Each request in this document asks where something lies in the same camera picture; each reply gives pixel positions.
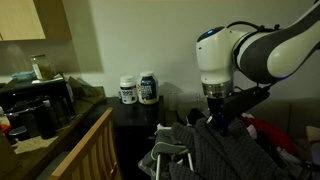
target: supplement container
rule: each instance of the supplement container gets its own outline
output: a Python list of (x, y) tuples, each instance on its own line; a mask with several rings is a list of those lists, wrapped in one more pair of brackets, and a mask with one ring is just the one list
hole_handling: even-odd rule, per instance
[(137, 87), (133, 76), (123, 76), (120, 78), (120, 93), (124, 104), (137, 102)]
[(47, 59), (46, 55), (32, 55), (30, 56), (33, 70), (40, 81), (52, 80), (55, 76), (55, 71)]
[(159, 101), (158, 80), (153, 71), (140, 73), (138, 79), (138, 97), (141, 104), (155, 104)]

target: wooden cabinet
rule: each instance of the wooden cabinet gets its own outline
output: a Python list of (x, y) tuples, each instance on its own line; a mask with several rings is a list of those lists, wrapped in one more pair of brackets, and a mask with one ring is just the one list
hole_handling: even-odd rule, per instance
[(0, 41), (70, 40), (62, 0), (0, 0)]

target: robotic arm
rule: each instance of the robotic arm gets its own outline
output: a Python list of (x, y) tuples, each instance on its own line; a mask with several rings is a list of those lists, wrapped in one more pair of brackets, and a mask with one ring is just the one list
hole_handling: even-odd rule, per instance
[[(250, 25), (256, 31), (234, 31), (230, 27), (236, 24)], [(213, 125), (227, 132), (229, 121), (267, 99), (269, 88), (297, 71), (319, 47), (320, 1), (287, 28), (235, 22), (202, 34), (196, 45), (197, 61)], [(235, 93), (235, 70), (266, 86)]]

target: white container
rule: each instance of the white container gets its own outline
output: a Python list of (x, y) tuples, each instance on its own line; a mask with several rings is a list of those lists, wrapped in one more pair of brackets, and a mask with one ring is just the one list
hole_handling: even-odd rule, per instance
[(154, 76), (153, 71), (140, 73), (137, 84), (141, 104), (150, 105), (159, 101), (158, 79)]
[(120, 93), (124, 104), (137, 102), (137, 87), (133, 76), (123, 76), (120, 78)]

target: red object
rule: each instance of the red object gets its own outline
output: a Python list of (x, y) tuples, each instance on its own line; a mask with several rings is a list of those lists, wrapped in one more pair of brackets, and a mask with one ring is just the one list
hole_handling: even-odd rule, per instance
[(285, 149), (289, 154), (298, 157), (299, 152), (290, 137), (277, 127), (266, 121), (255, 118), (244, 118), (243, 121), (246, 124), (252, 124), (256, 128), (257, 132), (263, 133), (267, 137), (269, 144), (274, 147)]
[(1, 124), (0, 126), (4, 134), (8, 134), (12, 128), (11, 125), (7, 125), (7, 124)]

